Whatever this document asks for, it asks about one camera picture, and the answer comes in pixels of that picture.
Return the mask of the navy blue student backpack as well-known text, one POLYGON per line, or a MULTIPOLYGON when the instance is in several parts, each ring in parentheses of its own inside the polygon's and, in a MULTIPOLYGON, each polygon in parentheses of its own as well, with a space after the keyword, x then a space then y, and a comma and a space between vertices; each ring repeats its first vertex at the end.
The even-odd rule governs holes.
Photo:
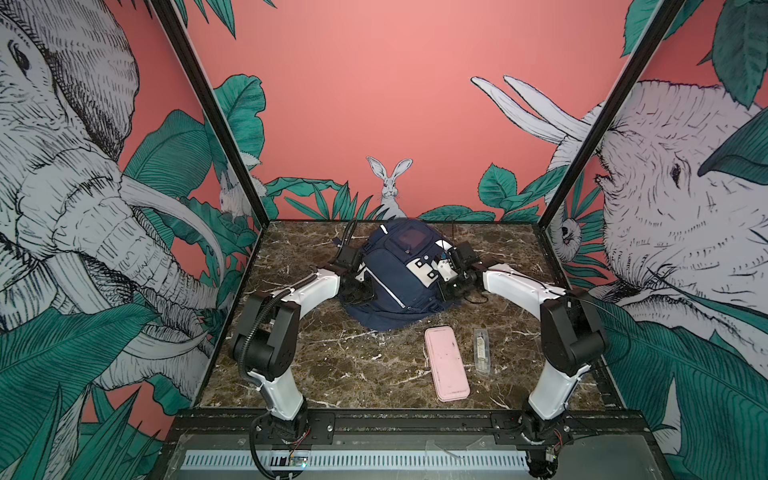
POLYGON ((462 299, 444 302, 439 298, 440 275, 435 269, 443 254, 457 245, 420 220, 390 220, 359 249, 376 299, 363 305, 339 301, 352 318, 374 331, 404 328, 457 306, 462 299))

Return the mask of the pink pencil case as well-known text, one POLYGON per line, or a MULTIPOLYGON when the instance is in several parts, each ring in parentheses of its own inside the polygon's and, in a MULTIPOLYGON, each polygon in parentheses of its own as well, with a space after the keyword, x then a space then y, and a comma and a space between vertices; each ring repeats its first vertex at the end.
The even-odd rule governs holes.
POLYGON ((453 329, 433 327, 424 332, 436 395, 441 402, 464 400, 470 386, 453 329))

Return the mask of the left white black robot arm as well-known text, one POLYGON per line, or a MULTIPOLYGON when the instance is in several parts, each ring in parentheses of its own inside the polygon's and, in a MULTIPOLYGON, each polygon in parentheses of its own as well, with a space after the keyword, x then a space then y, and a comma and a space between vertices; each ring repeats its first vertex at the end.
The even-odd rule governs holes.
POLYGON ((266 413, 255 425, 284 444, 296 445, 309 432, 307 401, 291 371, 301 320, 341 294, 371 299, 373 287, 356 278, 361 264, 362 250, 341 244, 328 263, 307 277, 246 301, 231 338, 231 356, 239 376, 256 386, 266 403, 266 413))

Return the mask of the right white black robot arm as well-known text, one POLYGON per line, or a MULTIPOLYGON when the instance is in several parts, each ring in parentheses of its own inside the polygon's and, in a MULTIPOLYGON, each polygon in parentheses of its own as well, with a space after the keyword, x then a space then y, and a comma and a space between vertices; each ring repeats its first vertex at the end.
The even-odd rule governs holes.
POLYGON ((609 341, 596 300, 529 277, 506 263, 481 259, 467 242, 440 241, 434 267, 438 295, 459 299, 471 290, 500 296, 540 322, 544 364, 523 404, 520 433, 533 445, 552 443, 562 431, 564 414, 580 380, 605 352, 609 341))

